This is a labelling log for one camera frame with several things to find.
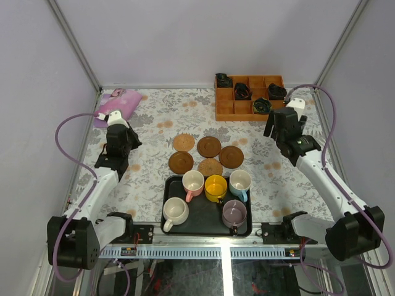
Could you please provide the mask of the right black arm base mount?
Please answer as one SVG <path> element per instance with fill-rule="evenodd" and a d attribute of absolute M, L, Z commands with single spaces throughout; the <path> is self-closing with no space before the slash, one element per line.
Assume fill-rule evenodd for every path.
<path fill-rule="evenodd" d="M 262 240 L 266 245 L 287 244 L 287 238 L 282 224 L 261 223 Z"/>

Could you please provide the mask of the dark brown wooden coaster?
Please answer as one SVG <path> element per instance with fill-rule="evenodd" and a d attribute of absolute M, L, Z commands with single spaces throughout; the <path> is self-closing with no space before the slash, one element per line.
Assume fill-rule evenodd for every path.
<path fill-rule="evenodd" d="M 216 157 L 222 149 L 220 141 L 212 136 L 206 136 L 199 140 L 197 144 L 197 151 L 206 158 Z"/>

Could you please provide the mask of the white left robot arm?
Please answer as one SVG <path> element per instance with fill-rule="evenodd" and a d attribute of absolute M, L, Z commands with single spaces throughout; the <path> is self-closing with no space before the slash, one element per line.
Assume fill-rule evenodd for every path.
<path fill-rule="evenodd" d="M 95 115 L 107 123 L 106 144 L 93 168 L 88 187 L 62 215 L 47 224 L 48 260 L 52 266 L 91 270 L 100 251 L 114 240 L 129 243 L 135 228 L 130 214 L 112 212 L 97 223 L 98 214 L 108 195 L 126 172 L 132 150 L 141 142 L 120 110 Z"/>

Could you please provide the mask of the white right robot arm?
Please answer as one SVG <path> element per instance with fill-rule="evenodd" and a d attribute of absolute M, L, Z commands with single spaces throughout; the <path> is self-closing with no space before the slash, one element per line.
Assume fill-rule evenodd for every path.
<path fill-rule="evenodd" d="M 282 238 L 295 243 L 307 237 L 325 244 L 339 261 L 374 250 L 381 244 L 385 215 L 358 198 L 331 166 L 324 164 L 319 143 L 303 128 L 304 101 L 293 99 L 283 108 L 271 110 L 264 136 L 275 140 L 282 156 L 303 173 L 325 201 L 332 220 L 315 218 L 303 211 L 288 215 Z"/>

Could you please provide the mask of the woven rattan coaster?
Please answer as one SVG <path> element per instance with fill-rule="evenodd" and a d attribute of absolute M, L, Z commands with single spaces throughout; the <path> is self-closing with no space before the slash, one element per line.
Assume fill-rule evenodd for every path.
<path fill-rule="evenodd" d="M 221 176 L 223 173 L 223 166 L 214 158 L 206 158 L 198 165 L 197 170 L 202 173 L 203 176 Z"/>
<path fill-rule="evenodd" d="M 172 144 L 176 151 L 188 152 L 194 147 L 195 140 L 192 135 L 183 133 L 175 136 Z"/>

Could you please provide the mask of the light blue ceramic cup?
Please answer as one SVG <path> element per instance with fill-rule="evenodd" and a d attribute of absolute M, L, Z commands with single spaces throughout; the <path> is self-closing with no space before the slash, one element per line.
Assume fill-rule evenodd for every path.
<path fill-rule="evenodd" d="M 229 178 L 230 192 L 237 196 L 242 202 L 248 200 L 247 193 L 250 189 L 252 178 L 250 174 L 244 170 L 235 170 Z"/>

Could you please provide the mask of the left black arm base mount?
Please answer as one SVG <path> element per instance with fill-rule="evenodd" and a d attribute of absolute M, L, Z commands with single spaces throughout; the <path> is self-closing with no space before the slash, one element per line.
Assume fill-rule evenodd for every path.
<path fill-rule="evenodd" d="M 133 243 L 152 244 L 154 236 L 154 226 L 151 224 L 137 224 L 133 227 Z"/>

